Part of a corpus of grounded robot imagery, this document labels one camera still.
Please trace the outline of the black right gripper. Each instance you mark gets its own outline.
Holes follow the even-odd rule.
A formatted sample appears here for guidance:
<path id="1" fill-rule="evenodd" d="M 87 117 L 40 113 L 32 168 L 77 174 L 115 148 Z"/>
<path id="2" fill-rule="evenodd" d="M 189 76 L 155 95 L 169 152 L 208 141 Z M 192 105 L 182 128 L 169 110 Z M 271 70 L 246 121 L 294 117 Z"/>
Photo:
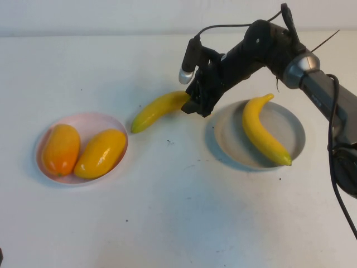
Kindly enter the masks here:
<path id="1" fill-rule="evenodd" d="M 260 60 L 261 49 L 259 40 L 245 40 L 218 61 L 211 62 L 186 89 L 188 95 L 196 96 L 196 102 L 188 100 L 181 110 L 207 117 L 225 92 L 264 66 Z"/>

